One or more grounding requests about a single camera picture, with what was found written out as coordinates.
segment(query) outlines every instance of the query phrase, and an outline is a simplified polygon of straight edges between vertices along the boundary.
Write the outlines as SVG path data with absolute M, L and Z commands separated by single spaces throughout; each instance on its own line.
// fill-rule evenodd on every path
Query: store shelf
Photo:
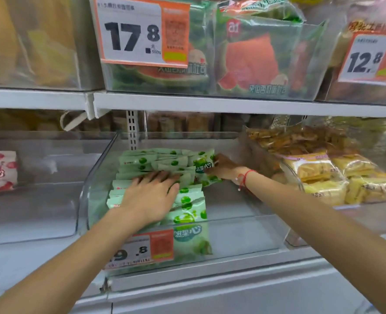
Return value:
M 120 109 L 386 118 L 384 105 L 123 94 L 105 91 L 94 93 L 94 108 L 97 117 L 108 110 Z
M 0 108 L 84 110 L 94 118 L 93 92 L 0 89 Z

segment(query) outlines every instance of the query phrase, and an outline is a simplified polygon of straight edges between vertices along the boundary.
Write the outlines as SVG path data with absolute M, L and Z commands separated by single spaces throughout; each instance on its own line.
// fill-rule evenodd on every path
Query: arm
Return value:
M 209 173 L 234 183 L 249 170 L 223 155 L 216 161 Z M 312 196 L 256 172 L 247 174 L 246 187 L 386 314 L 385 239 Z
M 179 176 L 167 179 L 168 173 L 157 174 L 134 179 L 120 207 L 109 210 L 84 236 L 6 291 L 0 297 L 0 314 L 68 313 L 124 242 L 170 210 Z

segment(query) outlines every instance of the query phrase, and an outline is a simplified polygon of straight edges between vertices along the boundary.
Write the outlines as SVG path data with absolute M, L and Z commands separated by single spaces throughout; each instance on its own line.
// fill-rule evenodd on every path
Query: person's left hand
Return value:
M 152 172 L 137 177 L 126 189 L 122 204 L 113 209 L 124 209 L 141 217 L 142 227 L 161 221 L 169 212 L 180 185 L 175 183 L 180 174 Z

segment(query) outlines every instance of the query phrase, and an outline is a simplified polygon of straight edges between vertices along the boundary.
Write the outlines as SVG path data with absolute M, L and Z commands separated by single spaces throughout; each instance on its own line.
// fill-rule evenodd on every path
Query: qr code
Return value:
M 165 21 L 165 36 L 167 48 L 184 50 L 184 39 L 187 24 L 185 22 L 168 20 Z

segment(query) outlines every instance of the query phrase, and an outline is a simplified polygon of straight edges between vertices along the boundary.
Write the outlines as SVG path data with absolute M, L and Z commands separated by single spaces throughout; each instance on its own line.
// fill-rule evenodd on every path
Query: price tag holder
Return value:
M 117 251 L 105 270 L 174 259 L 174 230 L 135 235 Z
M 187 68 L 190 4 L 94 0 L 103 63 Z
M 354 33 L 338 81 L 386 86 L 386 33 Z

